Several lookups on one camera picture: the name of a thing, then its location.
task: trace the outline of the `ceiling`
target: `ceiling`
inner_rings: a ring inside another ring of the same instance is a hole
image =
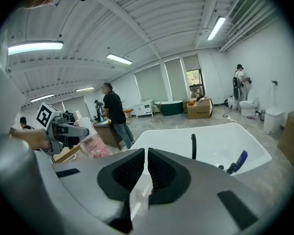
[[[27,97],[26,105],[48,93],[99,88],[105,81],[174,53],[204,47],[226,50],[253,28],[275,19],[274,11],[264,0],[62,0],[57,7],[20,9],[7,22],[9,45],[60,40],[64,46],[10,56],[11,77]],[[261,13],[268,15],[242,31]],[[219,16],[227,20],[207,41]],[[108,53],[133,64],[109,60]]]

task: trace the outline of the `white bathtub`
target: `white bathtub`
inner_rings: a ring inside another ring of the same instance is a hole
[[[272,160],[267,150],[237,123],[185,129],[149,130],[141,134],[131,149],[145,149],[144,174],[149,174],[147,170],[149,147],[191,158],[192,134],[196,135],[196,160],[198,161],[215,166],[223,165],[226,169],[231,163],[236,163],[243,150],[247,151],[247,160],[232,176],[249,187],[264,173]]]

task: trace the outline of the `white cabinet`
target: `white cabinet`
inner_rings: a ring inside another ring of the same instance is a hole
[[[152,100],[148,100],[146,102],[142,102],[140,104],[134,105],[134,111],[136,117],[143,116],[143,115],[153,115],[152,113]]]

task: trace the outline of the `hand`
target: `hand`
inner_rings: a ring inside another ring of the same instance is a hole
[[[50,142],[44,129],[39,130],[16,130],[10,129],[11,136],[26,141],[33,150],[50,149]]]

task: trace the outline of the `fluorescent light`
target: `fluorescent light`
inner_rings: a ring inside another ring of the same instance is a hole
[[[39,98],[35,98],[35,99],[32,99],[30,102],[33,103],[33,102],[37,102],[39,100],[42,100],[42,99],[45,99],[45,98],[48,98],[48,97],[52,97],[54,96],[54,94],[50,94],[50,95],[46,95],[46,96],[41,96]]]
[[[119,56],[117,56],[115,54],[111,54],[111,53],[109,53],[107,55],[107,58],[113,59],[115,61],[119,61],[119,62],[124,63],[124,64],[127,64],[127,65],[132,64],[132,61],[129,61],[129,60],[125,59],[125,58],[119,57]]]
[[[94,89],[94,87],[85,88],[85,89],[78,89],[75,92],[81,92],[81,91],[92,90],[92,89]]]
[[[8,55],[14,55],[22,52],[45,50],[45,49],[62,49],[62,41],[33,41],[18,43],[8,47]]]
[[[224,23],[224,21],[225,21],[225,18],[219,18],[219,19],[218,19],[218,21],[217,21],[215,27],[213,28],[213,30],[211,31],[211,33],[210,33],[210,35],[209,35],[209,37],[208,37],[208,39],[207,39],[208,41],[209,41],[209,40],[212,40],[212,39],[215,37],[216,33],[217,33],[218,30],[221,28],[221,26],[222,26],[222,24]]]

